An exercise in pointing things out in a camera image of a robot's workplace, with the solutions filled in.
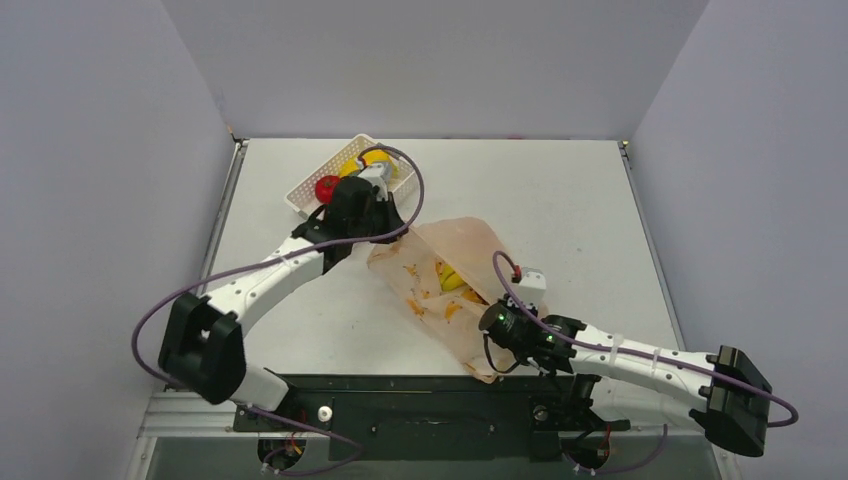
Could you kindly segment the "fake red tomato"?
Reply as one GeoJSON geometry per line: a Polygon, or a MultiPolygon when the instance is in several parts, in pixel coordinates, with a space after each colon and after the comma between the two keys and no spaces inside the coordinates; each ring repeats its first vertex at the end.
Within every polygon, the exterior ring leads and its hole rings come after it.
{"type": "Polygon", "coordinates": [[[328,204],[331,202],[335,188],[340,182],[340,178],[336,175],[325,175],[319,178],[314,184],[314,196],[320,204],[328,204]]]}

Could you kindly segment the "translucent orange plastic bag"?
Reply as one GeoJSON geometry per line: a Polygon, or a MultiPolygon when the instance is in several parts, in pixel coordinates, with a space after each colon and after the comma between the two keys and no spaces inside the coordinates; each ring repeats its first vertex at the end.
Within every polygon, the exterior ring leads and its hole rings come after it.
{"type": "Polygon", "coordinates": [[[492,257],[507,248],[484,220],[461,217],[422,224],[367,258],[408,309],[475,379],[492,384],[515,362],[501,347],[485,354],[479,321],[504,295],[492,257]]]}

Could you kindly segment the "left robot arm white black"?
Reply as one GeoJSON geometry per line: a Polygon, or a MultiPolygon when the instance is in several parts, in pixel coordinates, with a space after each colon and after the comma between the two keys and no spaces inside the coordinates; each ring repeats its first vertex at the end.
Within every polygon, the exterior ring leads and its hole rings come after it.
{"type": "Polygon", "coordinates": [[[387,183],[374,173],[342,178],[328,204],[296,227],[260,268],[202,296],[179,295],[171,306],[158,365],[211,404],[231,400],[259,408],[272,429],[291,427],[298,402],[271,371],[246,360],[244,339],[300,286],[345,260],[354,244],[390,243],[407,231],[387,183]]]}

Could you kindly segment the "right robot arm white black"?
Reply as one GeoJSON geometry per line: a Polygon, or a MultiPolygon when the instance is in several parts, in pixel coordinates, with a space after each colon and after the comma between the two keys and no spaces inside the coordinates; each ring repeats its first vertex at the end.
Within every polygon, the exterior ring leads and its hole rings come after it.
{"type": "Polygon", "coordinates": [[[519,363],[545,373],[595,375],[654,391],[653,406],[618,402],[615,419],[642,410],[654,422],[702,431],[732,453],[764,453],[772,387],[740,349],[723,346],[704,353],[655,347],[569,317],[549,315],[535,322],[503,301],[485,311],[479,328],[519,363]]]}

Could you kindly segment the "fake yellow banana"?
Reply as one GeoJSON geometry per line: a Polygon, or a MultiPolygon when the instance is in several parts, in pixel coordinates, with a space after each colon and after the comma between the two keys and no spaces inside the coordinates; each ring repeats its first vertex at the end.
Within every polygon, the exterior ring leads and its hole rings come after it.
{"type": "Polygon", "coordinates": [[[354,156],[349,158],[340,167],[337,175],[339,177],[349,176],[363,170],[367,166],[376,163],[387,164],[390,167],[391,178],[396,178],[398,176],[399,168],[396,162],[391,158],[391,156],[387,152],[383,150],[372,150],[362,154],[361,156],[354,156]]]}

